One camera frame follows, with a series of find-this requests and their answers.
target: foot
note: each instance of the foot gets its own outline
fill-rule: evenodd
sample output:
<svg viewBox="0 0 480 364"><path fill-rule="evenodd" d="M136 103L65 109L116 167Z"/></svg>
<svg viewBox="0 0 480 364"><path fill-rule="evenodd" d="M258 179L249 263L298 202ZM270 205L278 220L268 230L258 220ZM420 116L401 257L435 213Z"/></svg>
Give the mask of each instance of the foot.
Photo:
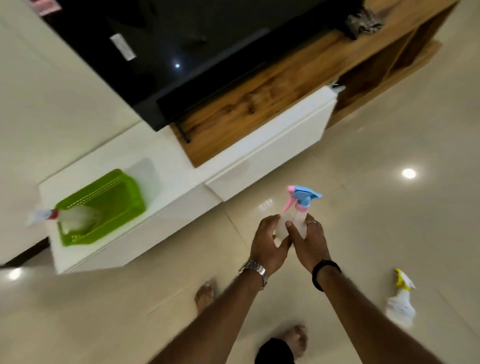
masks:
<svg viewBox="0 0 480 364"><path fill-rule="evenodd" d="M294 360L302 357L307 350L307 328L304 325L295 325L290 328L281 339L287 343L292 350Z"/></svg>
<svg viewBox="0 0 480 364"><path fill-rule="evenodd" d="M208 281L200 287L195 295L195 305L197 306L197 313L201 314L204 309L215 299L213 292L213 282Z"/></svg>

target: hand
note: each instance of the hand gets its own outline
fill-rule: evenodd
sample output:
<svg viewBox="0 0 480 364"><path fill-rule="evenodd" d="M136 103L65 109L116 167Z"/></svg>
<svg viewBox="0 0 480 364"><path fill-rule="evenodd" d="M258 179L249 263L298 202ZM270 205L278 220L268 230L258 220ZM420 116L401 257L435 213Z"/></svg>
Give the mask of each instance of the hand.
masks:
<svg viewBox="0 0 480 364"><path fill-rule="evenodd" d="M305 221L315 221L315 219L307 214ZM295 246L295 252L300 263L303 264L307 270L312 273L313 268L320 263L321 260L331 260L330 252L327 247L327 240L324 236L324 229L317 221L316 224L307 225L307 236L303 239L291 221L285 223L288 234Z"/></svg>
<svg viewBox="0 0 480 364"><path fill-rule="evenodd" d="M289 237L278 248L275 246L273 233L279 219L280 215L273 215L260 221L250 252L250 260L261 264L269 277L283 265L291 246Z"/></svg>

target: green plastic basket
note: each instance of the green plastic basket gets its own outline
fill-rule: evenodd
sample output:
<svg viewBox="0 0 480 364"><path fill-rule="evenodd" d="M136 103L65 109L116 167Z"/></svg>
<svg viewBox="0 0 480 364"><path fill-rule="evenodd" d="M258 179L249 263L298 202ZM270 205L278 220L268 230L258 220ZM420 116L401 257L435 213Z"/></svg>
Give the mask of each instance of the green plastic basket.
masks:
<svg viewBox="0 0 480 364"><path fill-rule="evenodd" d="M137 183L119 169L58 202L55 208L68 210L75 205L95 208L101 213L101 221L84 235L75 231L64 234L57 223L64 246L94 243L146 210Z"/></svg>

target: television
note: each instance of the television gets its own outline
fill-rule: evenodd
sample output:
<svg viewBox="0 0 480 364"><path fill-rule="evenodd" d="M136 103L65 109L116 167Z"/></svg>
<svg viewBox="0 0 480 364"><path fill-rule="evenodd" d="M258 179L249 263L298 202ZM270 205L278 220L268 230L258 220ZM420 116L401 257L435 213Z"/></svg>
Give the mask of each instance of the television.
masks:
<svg viewBox="0 0 480 364"><path fill-rule="evenodd" d="M42 18L150 126L181 120L363 0L50 0Z"/></svg>

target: white wall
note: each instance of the white wall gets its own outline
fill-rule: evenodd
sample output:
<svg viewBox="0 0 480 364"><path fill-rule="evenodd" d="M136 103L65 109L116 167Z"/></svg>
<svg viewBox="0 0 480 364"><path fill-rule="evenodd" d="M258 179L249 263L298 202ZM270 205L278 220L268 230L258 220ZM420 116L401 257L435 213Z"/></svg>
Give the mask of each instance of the white wall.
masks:
<svg viewBox="0 0 480 364"><path fill-rule="evenodd" d="M38 183L139 119L26 1L0 1L0 264L47 236L25 227Z"/></svg>

